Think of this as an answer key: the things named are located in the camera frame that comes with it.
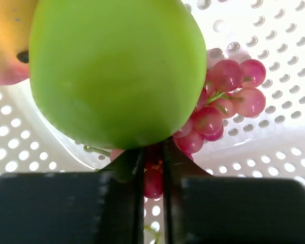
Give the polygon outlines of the red grape bunch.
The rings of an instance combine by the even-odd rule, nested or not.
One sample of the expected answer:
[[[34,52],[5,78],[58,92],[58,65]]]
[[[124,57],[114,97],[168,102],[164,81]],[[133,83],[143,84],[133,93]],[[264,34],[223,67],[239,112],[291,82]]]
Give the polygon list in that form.
[[[223,122],[234,115],[256,117],[266,105],[259,86],[265,81],[266,68],[256,59],[241,63],[232,59],[217,62],[207,70],[205,85],[196,107],[172,140],[184,155],[202,149],[205,142],[219,140],[224,133]]]

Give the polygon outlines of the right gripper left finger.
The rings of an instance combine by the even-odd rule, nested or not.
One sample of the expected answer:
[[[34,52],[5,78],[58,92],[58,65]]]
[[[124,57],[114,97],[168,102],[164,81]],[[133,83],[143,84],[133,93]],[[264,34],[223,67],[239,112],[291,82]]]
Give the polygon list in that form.
[[[0,176],[0,243],[143,243],[144,151],[97,172]]]

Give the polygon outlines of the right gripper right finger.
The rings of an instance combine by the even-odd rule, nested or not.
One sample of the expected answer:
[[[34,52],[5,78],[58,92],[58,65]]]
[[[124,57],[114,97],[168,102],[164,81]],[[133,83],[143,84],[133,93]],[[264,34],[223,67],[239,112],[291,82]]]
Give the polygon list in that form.
[[[305,188],[284,178],[213,176],[162,144],[166,243],[305,243]]]

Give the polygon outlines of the green apple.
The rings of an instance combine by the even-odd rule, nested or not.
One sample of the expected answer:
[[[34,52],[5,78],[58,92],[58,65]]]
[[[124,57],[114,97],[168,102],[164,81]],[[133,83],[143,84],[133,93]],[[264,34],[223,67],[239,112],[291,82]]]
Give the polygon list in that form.
[[[158,143],[188,120],[206,47],[181,1],[39,1],[29,42],[35,104],[87,146]]]

